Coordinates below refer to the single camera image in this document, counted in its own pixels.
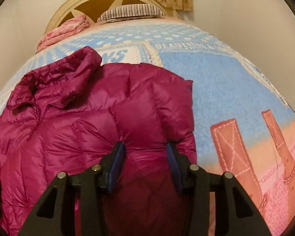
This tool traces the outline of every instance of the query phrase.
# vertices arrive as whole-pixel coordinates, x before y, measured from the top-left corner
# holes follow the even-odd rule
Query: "mattress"
[[[183,21],[110,23],[50,46],[2,89],[0,114],[24,74],[84,46],[94,48],[103,64],[145,62],[193,80],[198,165],[235,174],[271,233],[282,233],[295,215],[295,113],[249,60]]]

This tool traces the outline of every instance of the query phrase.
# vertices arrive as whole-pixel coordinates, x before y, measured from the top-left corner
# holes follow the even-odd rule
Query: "striped pillow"
[[[128,4],[105,11],[97,22],[140,16],[166,16],[166,13],[153,4]]]

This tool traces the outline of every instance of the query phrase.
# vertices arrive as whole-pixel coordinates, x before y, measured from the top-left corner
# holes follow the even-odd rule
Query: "white wall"
[[[295,16],[284,0],[194,0],[186,21],[253,62],[295,110]]]
[[[0,7],[0,90],[36,53],[55,11],[66,0],[5,0]]]

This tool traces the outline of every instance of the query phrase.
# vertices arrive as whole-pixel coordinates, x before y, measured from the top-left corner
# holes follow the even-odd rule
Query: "silver bolt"
[[[192,171],[197,171],[199,169],[199,166],[197,164],[191,164],[189,167]]]
[[[95,164],[92,166],[92,170],[94,170],[94,171],[98,171],[100,169],[101,169],[101,166],[99,164]]]
[[[224,173],[224,176],[227,178],[227,179],[231,179],[233,178],[233,174],[231,172],[225,172]]]
[[[58,173],[57,177],[58,177],[59,179],[63,179],[63,178],[66,177],[66,175],[67,175],[67,174],[66,174],[65,172],[61,171],[61,172]]]

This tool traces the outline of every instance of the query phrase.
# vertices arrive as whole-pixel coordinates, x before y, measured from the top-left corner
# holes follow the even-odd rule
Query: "jacket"
[[[196,162],[192,82],[150,64],[106,64],[90,47],[27,73],[0,116],[1,225],[16,236],[60,171],[81,173],[117,141],[126,156],[103,197],[110,235],[181,235],[188,198],[165,145]]]

